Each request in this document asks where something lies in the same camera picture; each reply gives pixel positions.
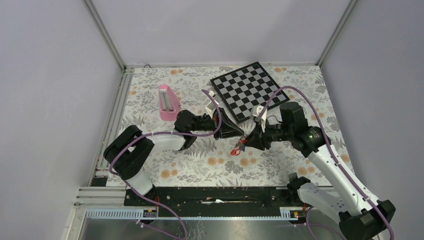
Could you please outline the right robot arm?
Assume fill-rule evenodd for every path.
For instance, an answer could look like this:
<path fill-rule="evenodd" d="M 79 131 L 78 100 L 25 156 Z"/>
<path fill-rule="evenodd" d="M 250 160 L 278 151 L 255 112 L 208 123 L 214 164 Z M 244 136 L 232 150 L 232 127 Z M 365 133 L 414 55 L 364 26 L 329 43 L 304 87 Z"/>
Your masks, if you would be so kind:
<path fill-rule="evenodd" d="M 338 224 L 347 240 L 371 240 L 388 229 L 396 211 L 390 200 L 380 200 L 346 166 L 322 129 L 310 126 L 303 108 L 296 102 L 280 107 L 282 121 L 256 123 L 244 141 L 246 147 L 268 150 L 273 142 L 290 142 L 292 147 L 311 161 L 331 183 L 338 196 L 319 189 L 305 177 L 292 180 L 287 201 L 315 207 Z"/>

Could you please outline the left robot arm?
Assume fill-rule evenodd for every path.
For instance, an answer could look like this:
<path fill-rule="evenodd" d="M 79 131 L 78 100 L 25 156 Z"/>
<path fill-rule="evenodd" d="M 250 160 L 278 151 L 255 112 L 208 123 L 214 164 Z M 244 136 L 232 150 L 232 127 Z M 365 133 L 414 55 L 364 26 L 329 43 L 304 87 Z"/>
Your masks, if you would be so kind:
<path fill-rule="evenodd" d="M 143 133 L 136 125 L 130 125 L 109 144 L 103 157 L 109 163 L 109 171 L 134 190 L 142 205 L 148 206 L 155 200 L 154 184 L 142 167 L 150 153 L 183 151 L 190 148 L 198 137 L 213 136 L 219 140 L 243 135 L 244 131 L 221 107 L 212 115 L 195 115 L 182 110 L 177 114 L 173 131 Z"/>

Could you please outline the red tag key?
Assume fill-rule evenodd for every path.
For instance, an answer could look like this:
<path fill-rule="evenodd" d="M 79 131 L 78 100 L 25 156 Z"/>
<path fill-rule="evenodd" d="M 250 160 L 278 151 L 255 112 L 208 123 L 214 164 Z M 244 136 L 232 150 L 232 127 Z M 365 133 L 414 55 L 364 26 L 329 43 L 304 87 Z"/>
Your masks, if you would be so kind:
<path fill-rule="evenodd" d="M 231 156 L 238 156 L 240 153 L 241 153 L 241 148 L 239 147 L 239 148 L 234 148 L 231 152 L 230 152 L 230 155 Z"/>

